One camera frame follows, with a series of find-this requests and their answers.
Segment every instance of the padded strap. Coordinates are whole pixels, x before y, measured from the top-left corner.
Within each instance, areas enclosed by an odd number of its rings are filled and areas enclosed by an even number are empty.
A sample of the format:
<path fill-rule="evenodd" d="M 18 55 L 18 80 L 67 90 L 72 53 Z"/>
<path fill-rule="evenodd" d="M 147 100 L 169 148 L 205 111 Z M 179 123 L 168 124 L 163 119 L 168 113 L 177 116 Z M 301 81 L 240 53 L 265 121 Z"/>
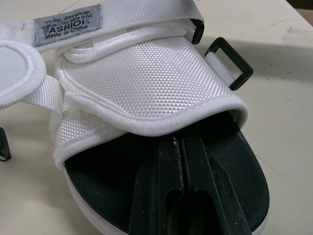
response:
<path fill-rule="evenodd" d="M 33 47 L 0 40 L 0 109 L 34 93 L 45 75 L 45 62 Z"/>
<path fill-rule="evenodd" d="M 193 0 L 106 0 L 101 3 L 102 26 L 93 32 L 86 32 L 67 39 L 36 47 L 40 52 L 65 47 L 101 35 L 111 34 L 141 25 L 196 19 L 203 21 Z M 0 21 L 0 39 L 19 41 L 35 45 L 34 20 Z"/>

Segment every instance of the black buckle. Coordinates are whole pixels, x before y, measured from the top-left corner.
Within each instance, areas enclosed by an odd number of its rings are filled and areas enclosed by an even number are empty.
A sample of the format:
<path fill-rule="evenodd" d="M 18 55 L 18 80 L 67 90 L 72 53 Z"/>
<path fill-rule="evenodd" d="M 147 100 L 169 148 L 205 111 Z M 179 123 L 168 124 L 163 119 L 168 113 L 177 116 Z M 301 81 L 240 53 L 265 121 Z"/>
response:
<path fill-rule="evenodd" d="M 224 38 L 216 39 L 204 56 L 206 56 L 209 52 L 216 53 L 219 48 L 225 52 L 225 54 L 242 72 L 242 74 L 229 87 L 232 91 L 236 91 L 253 75 L 253 69 Z"/>
<path fill-rule="evenodd" d="M 192 38 L 192 44 L 197 45 L 201 41 L 204 33 L 204 23 L 201 20 L 190 19 L 191 22 L 196 26 L 194 37 Z"/>
<path fill-rule="evenodd" d="M 0 127 L 0 161 L 11 159 L 10 148 L 4 130 Z"/>

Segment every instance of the textured fabric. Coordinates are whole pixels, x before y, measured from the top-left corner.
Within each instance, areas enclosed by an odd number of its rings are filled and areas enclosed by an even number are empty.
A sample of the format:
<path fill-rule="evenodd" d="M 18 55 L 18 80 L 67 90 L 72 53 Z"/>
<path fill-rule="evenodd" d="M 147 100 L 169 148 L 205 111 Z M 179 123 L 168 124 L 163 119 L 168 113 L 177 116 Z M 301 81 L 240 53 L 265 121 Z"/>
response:
<path fill-rule="evenodd" d="M 239 126 L 247 117 L 246 105 L 184 37 L 150 40 L 84 64 L 60 56 L 55 75 L 71 105 L 139 135 L 165 135 L 225 110 L 237 111 Z"/>
<path fill-rule="evenodd" d="M 90 39 L 78 47 L 61 49 L 64 56 L 73 63 L 88 63 L 112 54 L 118 50 L 130 47 L 145 41 L 159 38 L 185 36 L 187 30 L 194 26 L 188 20 L 179 20 L 168 23 L 143 26 L 129 32 L 128 30 Z"/>
<path fill-rule="evenodd" d="M 145 24 L 154 24 L 178 19 L 203 21 L 193 0 L 105 0 L 101 4 L 102 27 L 68 39 L 36 47 L 40 52 L 64 47 L 89 38 L 130 29 Z M 34 23 L 28 21 L 0 20 L 0 39 L 8 39 L 34 45 Z"/>
<path fill-rule="evenodd" d="M 236 80 L 214 52 L 209 52 L 206 55 L 205 60 L 228 87 L 230 87 L 230 85 Z"/>
<path fill-rule="evenodd" d="M 37 105 L 51 111 L 49 128 L 52 139 L 55 131 L 62 121 L 62 90 L 58 80 L 49 75 L 46 76 L 42 86 L 21 102 Z"/>
<path fill-rule="evenodd" d="M 0 109 L 35 92 L 44 82 L 46 68 L 31 46 L 0 40 Z"/>

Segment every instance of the white mesh fabric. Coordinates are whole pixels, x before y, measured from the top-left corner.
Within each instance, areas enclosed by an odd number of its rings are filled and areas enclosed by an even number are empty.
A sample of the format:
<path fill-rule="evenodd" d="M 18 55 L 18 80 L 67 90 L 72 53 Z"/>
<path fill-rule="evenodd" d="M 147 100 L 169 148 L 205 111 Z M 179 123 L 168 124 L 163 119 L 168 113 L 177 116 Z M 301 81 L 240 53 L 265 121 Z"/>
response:
<path fill-rule="evenodd" d="M 232 94 L 183 37 L 141 43 L 83 65 L 67 60 L 65 70 L 134 117 L 165 117 Z"/>
<path fill-rule="evenodd" d="M 225 110 L 237 110 L 239 126 L 246 120 L 245 104 L 184 37 L 150 40 L 84 64 L 60 56 L 56 76 L 71 105 L 139 135 L 165 135 Z"/>

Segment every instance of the white nylon strap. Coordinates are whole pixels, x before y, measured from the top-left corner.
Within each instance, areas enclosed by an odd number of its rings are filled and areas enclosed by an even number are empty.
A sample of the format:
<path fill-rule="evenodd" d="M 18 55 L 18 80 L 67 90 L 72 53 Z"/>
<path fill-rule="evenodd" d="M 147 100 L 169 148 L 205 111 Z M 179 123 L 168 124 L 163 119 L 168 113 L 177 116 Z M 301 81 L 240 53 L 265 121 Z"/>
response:
<path fill-rule="evenodd" d="M 217 57 L 214 52 L 209 52 L 206 55 L 205 60 L 228 87 L 230 87 L 230 85 L 236 80 L 225 64 Z"/>
<path fill-rule="evenodd" d="M 62 121 L 62 90 L 57 79 L 47 75 L 42 86 L 30 96 L 21 100 L 23 103 L 37 105 L 51 111 L 49 128 L 51 138 Z"/>
<path fill-rule="evenodd" d="M 145 24 L 168 22 L 178 19 L 203 21 L 193 0 L 106 0 L 101 3 L 102 27 L 67 39 L 36 47 L 40 52 L 65 47 L 90 38 L 111 34 Z M 34 45 L 33 20 L 0 20 L 0 39 Z"/>

